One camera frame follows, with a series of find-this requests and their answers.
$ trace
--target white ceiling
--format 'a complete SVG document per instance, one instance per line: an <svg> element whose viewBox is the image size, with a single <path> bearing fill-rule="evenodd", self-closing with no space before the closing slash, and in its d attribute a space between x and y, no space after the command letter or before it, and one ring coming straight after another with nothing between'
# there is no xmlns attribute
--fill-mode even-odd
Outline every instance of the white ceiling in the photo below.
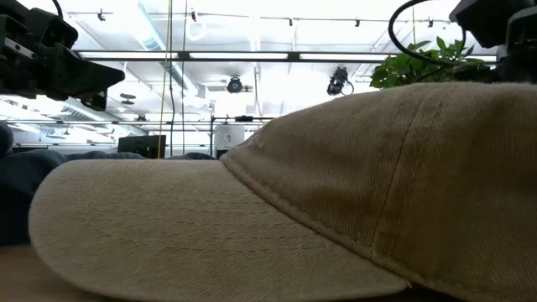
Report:
<svg viewBox="0 0 537 302"><path fill-rule="evenodd" d="M161 36L166 35L168 22L168 1L139 0L156 25ZM52 1L20 0L29 8L39 7L55 13ZM79 31L79 39L74 49L78 50L143 50L135 34L147 29L135 18L130 18L130 8L138 0L59 0L64 10L65 20ZM388 19L393 11L405 0L332 0L312 2L311 0L190 0L185 14L185 0L173 1L173 49L205 51L329 51L329 52L396 52L386 32ZM395 26L399 40L403 44L416 41L434 40L441 36L447 41L460 39L461 30L454 23L447 22L450 11L457 0L430 1L409 9L400 17ZM199 15L194 23L190 10ZM99 11L105 13L106 21L97 18ZM185 15L187 39L185 34ZM362 20L355 27L355 19ZM435 20L429 28L425 22ZM258 45L252 44L258 39ZM467 45L476 44L469 34ZM476 45L474 54L493 54L494 49L481 49ZM125 81L109 89L107 111L115 117L132 120L138 114L147 114L150 119L159 118L162 106L163 67L156 62L107 62L99 63L126 71ZM186 62L185 70L190 79L205 86L221 86L231 76L240 76L244 85L255 86L253 63L241 62ZM355 86L355 93L371 91L368 76L374 65L336 63L261 63L258 64L258 101L262 114L277 117L332 99L326 94L328 80L337 66L345 66ZM120 103L121 93L136 96L135 104L125 106ZM220 114L243 112L258 115L255 93L230 96L225 91L210 92L206 98L187 97L184 99L185 119L207 120L209 108L216 106ZM180 87L175 85L176 112L180 112ZM164 89L164 112L171 113L171 98ZM171 114L164 115L165 120Z"/></svg>

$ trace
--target black monitor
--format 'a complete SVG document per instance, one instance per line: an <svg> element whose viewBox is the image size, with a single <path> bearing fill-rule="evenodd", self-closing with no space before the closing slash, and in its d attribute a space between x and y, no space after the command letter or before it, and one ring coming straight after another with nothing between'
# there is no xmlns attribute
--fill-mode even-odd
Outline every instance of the black monitor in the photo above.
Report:
<svg viewBox="0 0 537 302"><path fill-rule="evenodd" d="M162 135L160 139L160 156L159 154L159 135L125 137L119 138L117 144L118 152L132 152L144 156L146 159L164 158L166 150L166 136Z"/></svg>

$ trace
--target baseball cap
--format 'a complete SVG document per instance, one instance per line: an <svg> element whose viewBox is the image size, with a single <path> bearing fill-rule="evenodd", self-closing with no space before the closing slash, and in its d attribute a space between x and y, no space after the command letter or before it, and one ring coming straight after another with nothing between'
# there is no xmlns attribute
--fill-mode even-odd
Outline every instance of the baseball cap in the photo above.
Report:
<svg viewBox="0 0 537 302"><path fill-rule="evenodd" d="M360 299L418 284L537 300L537 88L418 84L268 122L221 161L80 160L29 230L81 289L147 301Z"/></svg>

